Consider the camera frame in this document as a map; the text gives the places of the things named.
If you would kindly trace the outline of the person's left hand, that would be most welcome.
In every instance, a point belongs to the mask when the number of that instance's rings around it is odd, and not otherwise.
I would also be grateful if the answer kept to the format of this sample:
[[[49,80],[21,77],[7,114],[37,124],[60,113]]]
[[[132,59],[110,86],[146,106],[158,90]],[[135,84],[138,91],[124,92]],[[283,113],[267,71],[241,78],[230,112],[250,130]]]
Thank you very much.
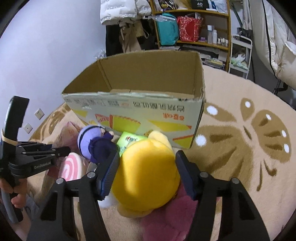
[[[27,179],[20,179],[19,185],[12,187],[6,180],[1,178],[1,190],[6,193],[16,193],[17,196],[11,199],[11,203],[15,208],[23,208],[26,204],[27,195]]]

